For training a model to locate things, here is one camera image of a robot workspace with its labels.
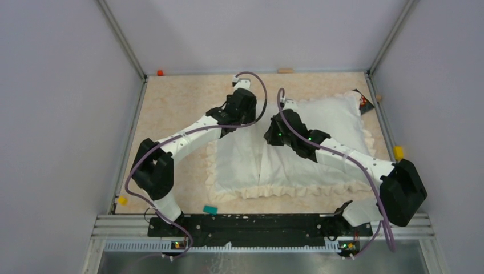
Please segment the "white ruffled pillowcase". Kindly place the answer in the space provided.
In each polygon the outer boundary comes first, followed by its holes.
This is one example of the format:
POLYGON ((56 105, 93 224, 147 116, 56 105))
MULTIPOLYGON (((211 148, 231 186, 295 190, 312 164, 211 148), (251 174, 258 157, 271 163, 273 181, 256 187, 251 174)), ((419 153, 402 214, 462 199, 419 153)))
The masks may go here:
MULTIPOLYGON (((364 128, 360 98, 359 93, 349 91, 318 100, 301 100, 296 111, 308 128, 327 132, 340 143, 372 156, 374 139, 364 128)), ((278 110, 274 104, 265 109, 255 125, 238 129, 207 147, 209 166, 205 185, 210 201, 370 190, 368 182, 303 159, 287 146, 268 145, 263 135, 278 110)))

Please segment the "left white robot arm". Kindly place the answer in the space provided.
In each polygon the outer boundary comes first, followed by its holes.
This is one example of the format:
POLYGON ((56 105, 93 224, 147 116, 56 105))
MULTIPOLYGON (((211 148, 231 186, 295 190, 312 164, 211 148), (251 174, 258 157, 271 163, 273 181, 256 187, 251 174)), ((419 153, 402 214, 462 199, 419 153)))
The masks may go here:
POLYGON ((183 229, 182 210, 172 192, 175 165, 207 143, 256 121, 257 98, 251 92, 251 81, 234 77, 232 87, 233 93, 227 95, 222 106, 210 109, 195 123, 169 137, 157 141, 147 138, 138 148, 128 178, 143 191, 143 199, 162 215, 161 228, 170 236, 183 229))

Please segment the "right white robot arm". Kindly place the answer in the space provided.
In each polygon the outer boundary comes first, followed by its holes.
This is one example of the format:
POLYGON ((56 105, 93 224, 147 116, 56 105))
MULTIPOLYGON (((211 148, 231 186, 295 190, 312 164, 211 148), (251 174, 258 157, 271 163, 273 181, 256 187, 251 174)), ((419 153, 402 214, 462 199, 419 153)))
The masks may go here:
POLYGON ((415 165, 406 159, 398 162, 363 154, 340 143, 320 130, 310 130, 296 112, 296 103, 282 99, 278 113, 264 138, 270 146, 289 147, 304 163, 316 163, 342 171, 370 185, 372 198, 347 202, 338 211, 334 226, 338 233, 350 235, 359 225, 387 221, 399 227, 409 224, 427 191, 415 165))

